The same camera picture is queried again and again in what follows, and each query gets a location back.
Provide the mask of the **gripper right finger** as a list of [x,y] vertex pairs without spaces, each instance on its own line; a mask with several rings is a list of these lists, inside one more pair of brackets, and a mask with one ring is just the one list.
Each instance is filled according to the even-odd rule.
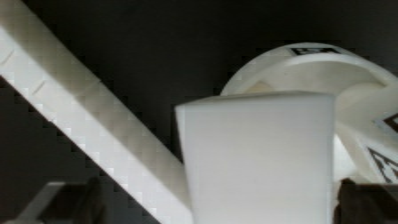
[[335,224],[398,224],[398,184],[342,181]]

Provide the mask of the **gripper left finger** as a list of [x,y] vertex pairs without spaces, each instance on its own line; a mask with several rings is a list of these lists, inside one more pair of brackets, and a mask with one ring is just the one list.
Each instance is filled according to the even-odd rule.
[[17,218],[19,224],[107,224],[100,180],[51,182]]

